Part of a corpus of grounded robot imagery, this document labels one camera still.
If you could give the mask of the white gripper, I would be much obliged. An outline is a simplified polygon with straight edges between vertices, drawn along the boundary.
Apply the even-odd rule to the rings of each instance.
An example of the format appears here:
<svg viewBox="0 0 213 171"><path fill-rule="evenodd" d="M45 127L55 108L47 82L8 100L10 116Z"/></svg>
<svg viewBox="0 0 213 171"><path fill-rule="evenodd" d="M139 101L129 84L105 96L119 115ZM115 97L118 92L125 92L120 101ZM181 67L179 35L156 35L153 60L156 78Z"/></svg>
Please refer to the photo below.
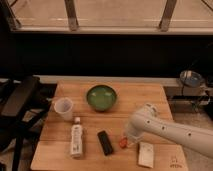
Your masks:
<svg viewBox="0 0 213 171"><path fill-rule="evenodd" d="M127 145L132 146L142 140L142 132L137 130L132 124L126 124L124 136L127 138Z"/></svg>

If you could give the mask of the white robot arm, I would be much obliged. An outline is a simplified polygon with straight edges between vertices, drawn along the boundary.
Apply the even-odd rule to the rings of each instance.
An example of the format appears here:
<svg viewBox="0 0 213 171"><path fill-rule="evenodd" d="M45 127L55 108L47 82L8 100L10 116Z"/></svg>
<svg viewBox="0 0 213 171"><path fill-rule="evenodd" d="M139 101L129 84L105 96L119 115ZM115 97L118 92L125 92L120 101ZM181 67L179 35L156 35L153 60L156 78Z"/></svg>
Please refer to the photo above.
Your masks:
<svg viewBox="0 0 213 171"><path fill-rule="evenodd" d="M160 136L213 158L213 131L160 119L157 108L150 103L136 110L124 129L125 137L132 143L140 142L143 132Z"/></svg>

